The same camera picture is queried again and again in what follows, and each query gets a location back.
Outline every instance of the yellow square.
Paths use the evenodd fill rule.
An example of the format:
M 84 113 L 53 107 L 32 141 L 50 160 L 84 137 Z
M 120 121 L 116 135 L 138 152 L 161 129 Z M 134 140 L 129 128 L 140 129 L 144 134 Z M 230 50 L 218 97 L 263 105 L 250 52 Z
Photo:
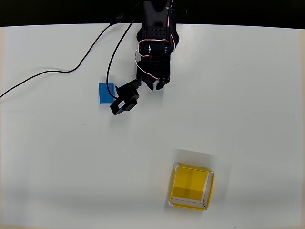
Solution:
M 177 168 L 173 196 L 191 200 L 202 200 L 207 173 L 188 168 Z

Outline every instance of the wire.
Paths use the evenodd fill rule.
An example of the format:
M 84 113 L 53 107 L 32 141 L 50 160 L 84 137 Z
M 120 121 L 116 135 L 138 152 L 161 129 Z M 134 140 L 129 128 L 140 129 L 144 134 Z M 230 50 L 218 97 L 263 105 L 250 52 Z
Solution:
M 34 76 L 31 76 L 30 78 L 22 81 L 21 83 L 13 86 L 12 88 L 8 89 L 5 93 L 3 93 L 2 95 L 0 95 L 0 98 L 2 98 L 4 95 L 6 95 L 8 92 L 10 92 L 11 90 L 15 89 L 16 87 L 24 84 L 25 82 L 29 81 L 30 79 L 33 79 L 35 78 L 36 76 L 39 76 L 39 75 L 42 75 L 42 74 L 45 74 L 45 73 L 71 73 L 73 71 L 75 71 L 76 69 L 79 68 L 79 66 L 81 65 L 81 63 L 85 60 L 85 58 L 88 56 L 89 52 L 91 51 L 91 49 L 93 48 L 93 46 L 96 44 L 96 42 L 98 41 L 98 39 L 101 37 L 101 35 L 110 27 L 110 25 L 108 25 L 100 34 L 99 36 L 95 39 L 95 41 L 93 42 L 93 44 L 91 45 L 90 49 L 87 51 L 86 55 L 82 58 L 81 62 L 75 67 L 73 68 L 72 70 L 69 70 L 69 71 L 58 71 L 58 70 L 48 70 L 48 71 L 44 71 L 44 72 L 41 72 L 41 73 L 38 73 Z
M 132 26 L 132 24 L 133 24 L 134 20 L 136 19 L 136 17 L 137 17 L 137 16 L 134 17 L 134 19 L 132 20 L 132 22 L 130 23 L 130 25 L 128 26 L 128 28 L 126 29 L 125 33 L 124 33 L 123 36 L 121 37 L 119 43 L 116 45 L 115 50 L 113 51 L 112 57 L 111 57 L 110 62 L 109 62 L 109 66 L 108 66 L 108 70 L 107 70 L 107 76 L 106 76 L 106 86 L 107 86 L 107 91 L 108 91 L 109 95 L 111 95 L 111 97 L 114 98 L 114 99 L 117 99 L 118 97 L 115 97 L 115 96 L 111 93 L 111 91 L 109 90 L 109 85 L 108 85 L 108 84 L 109 84 L 109 83 L 108 83 L 108 80 L 109 80 L 109 70 L 110 70 L 110 66 L 111 66 L 112 60 L 113 60 L 113 58 L 114 58 L 114 55 L 115 55 L 115 53 L 116 53 L 118 47 L 120 46 L 120 44 L 121 44 L 123 38 L 125 37 L 126 33 L 127 33 L 128 30 L 130 29 L 130 27 Z
M 172 37 L 172 40 L 173 40 L 173 51 L 174 52 L 176 50 L 176 43 L 175 43 L 175 40 L 173 39 L 173 34 L 171 33 L 171 37 Z
M 171 10 L 172 5 L 173 5 L 173 0 L 172 0 L 172 3 L 171 3 L 171 6 L 168 9 L 168 13 L 167 13 L 167 27 L 169 27 L 169 23 L 170 23 L 170 16 L 169 16 L 169 14 L 170 14 L 170 10 Z
M 147 74 L 147 75 L 149 75 L 150 77 L 152 77 L 153 79 L 159 80 L 157 77 L 153 76 L 152 74 L 150 74 L 150 73 L 144 71 L 142 68 L 139 67 L 139 65 L 138 65 L 138 63 L 137 63 L 137 59 L 136 59 L 137 51 L 138 51 L 138 50 L 136 50 L 136 51 L 135 51 L 135 54 L 134 54 L 134 61 L 135 61 L 136 65 L 137 65 L 137 67 L 138 67 L 140 70 L 142 70 L 145 74 Z
M 132 7 L 131 9 L 129 9 L 127 12 L 130 12 L 130 11 L 132 11 L 134 8 L 136 8 L 139 4 L 141 3 L 141 1 L 140 2 L 138 2 L 134 7 Z

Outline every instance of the robotic arm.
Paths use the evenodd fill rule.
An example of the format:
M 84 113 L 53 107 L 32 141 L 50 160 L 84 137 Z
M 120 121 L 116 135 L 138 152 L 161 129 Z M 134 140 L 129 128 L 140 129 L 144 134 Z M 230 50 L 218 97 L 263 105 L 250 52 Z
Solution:
M 179 36 L 176 31 L 175 9 L 172 0 L 144 0 L 143 22 L 137 33 L 139 42 L 137 52 L 141 56 L 137 62 L 136 79 L 116 87 L 118 99 L 110 108 L 114 115 L 130 111 L 137 105 L 137 89 L 142 81 L 154 90 L 162 89 L 171 80 L 171 53 L 175 51 Z

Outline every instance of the blue cube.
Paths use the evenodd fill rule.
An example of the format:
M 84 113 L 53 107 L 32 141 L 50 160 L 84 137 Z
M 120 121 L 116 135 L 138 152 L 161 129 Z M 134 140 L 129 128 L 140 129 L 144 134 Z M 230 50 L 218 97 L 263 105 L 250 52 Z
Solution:
M 115 95 L 114 84 L 109 83 L 108 85 L 109 85 L 110 92 L 113 95 Z M 100 89 L 100 103 L 101 104 L 112 104 L 114 102 L 114 98 L 111 95 L 109 95 L 106 83 L 99 83 L 99 89 Z

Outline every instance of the yellow box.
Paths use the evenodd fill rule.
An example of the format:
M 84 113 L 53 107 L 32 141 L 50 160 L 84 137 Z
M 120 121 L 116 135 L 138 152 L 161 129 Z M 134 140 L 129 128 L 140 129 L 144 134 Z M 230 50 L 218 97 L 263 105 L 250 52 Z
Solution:
M 174 163 L 169 190 L 169 205 L 207 210 L 210 204 L 214 172 L 201 167 Z

